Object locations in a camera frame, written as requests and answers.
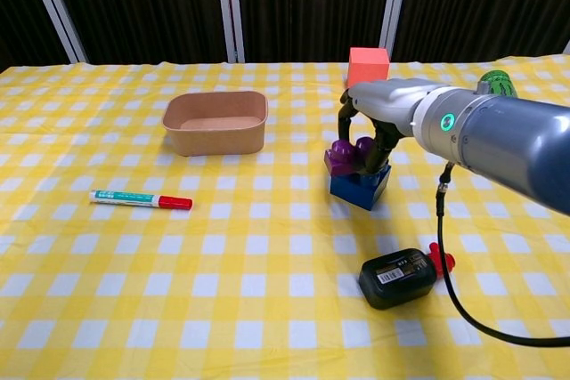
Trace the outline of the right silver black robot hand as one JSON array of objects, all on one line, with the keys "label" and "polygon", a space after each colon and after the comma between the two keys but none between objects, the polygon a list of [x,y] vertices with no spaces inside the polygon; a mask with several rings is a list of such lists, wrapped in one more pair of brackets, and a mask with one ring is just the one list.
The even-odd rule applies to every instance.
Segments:
[{"label": "right silver black robot hand", "polygon": [[412,136],[412,119],[419,103],[442,85],[420,78],[390,78],[356,84],[344,91],[338,112],[338,138],[350,138],[352,118],[368,117],[375,136],[371,149],[358,161],[358,174],[377,174],[388,161],[397,143]]}]

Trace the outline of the small purple building block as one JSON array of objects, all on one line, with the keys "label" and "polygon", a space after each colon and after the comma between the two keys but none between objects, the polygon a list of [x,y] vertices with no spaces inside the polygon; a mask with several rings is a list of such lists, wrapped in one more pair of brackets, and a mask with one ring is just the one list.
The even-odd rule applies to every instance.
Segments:
[{"label": "small purple building block", "polygon": [[330,176],[358,174],[364,170],[365,160],[375,141],[363,136],[353,145],[347,140],[336,140],[324,152],[324,163]]}]

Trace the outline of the blue building block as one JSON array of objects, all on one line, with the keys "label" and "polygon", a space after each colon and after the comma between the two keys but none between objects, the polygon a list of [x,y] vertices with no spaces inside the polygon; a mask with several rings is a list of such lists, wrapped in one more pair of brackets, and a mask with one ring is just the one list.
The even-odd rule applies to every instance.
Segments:
[{"label": "blue building block", "polygon": [[349,174],[330,178],[330,193],[348,203],[371,211],[387,186],[391,165],[377,174]]}]

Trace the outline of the orange pink cube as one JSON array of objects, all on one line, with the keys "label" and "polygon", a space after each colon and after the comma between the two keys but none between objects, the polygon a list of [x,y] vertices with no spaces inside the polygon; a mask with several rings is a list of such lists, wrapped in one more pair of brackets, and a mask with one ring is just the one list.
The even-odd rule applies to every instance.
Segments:
[{"label": "orange pink cube", "polygon": [[390,59],[385,48],[351,47],[346,87],[356,84],[387,80]]}]

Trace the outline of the green drink can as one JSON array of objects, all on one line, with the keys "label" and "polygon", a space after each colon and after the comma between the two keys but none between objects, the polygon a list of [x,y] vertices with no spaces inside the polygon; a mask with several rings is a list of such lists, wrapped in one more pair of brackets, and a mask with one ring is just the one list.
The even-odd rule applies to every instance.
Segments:
[{"label": "green drink can", "polygon": [[477,82],[476,93],[517,98],[517,91],[509,74],[500,69],[494,69],[483,74]]}]

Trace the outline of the brown paper bowl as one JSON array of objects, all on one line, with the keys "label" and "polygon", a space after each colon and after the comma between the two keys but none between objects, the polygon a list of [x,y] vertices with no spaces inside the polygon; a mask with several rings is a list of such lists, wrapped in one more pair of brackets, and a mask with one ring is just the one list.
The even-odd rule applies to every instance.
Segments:
[{"label": "brown paper bowl", "polygon": [[267,118],[259,92],[185,93],[168,103],[162,124],[180,156],[242,155],[264,147]]}]

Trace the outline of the black ink bottle red cap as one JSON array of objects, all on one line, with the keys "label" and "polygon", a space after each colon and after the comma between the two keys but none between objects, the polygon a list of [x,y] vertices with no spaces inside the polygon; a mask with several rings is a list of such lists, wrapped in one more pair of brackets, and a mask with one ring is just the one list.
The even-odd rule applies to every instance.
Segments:
[{"label": "black ink bottle red cap", "polygon": [[427,295],[444,276],[439,245],[429,245],[428,253],[406,248],[366,261],[358,284],[374,309],[385,310]]}]

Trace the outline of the white marker with red cap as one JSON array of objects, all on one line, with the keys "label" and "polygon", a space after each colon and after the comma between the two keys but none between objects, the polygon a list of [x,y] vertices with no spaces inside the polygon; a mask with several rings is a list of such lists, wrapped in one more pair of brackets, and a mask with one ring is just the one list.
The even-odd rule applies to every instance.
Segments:
[{"label": "white marker with red cap", "polygon": [[190,198],[114,190],[91,190],[89,198],[94,203],[110,205],[146,206],[175,210],[191,210],[192,208],[192,200]]}]

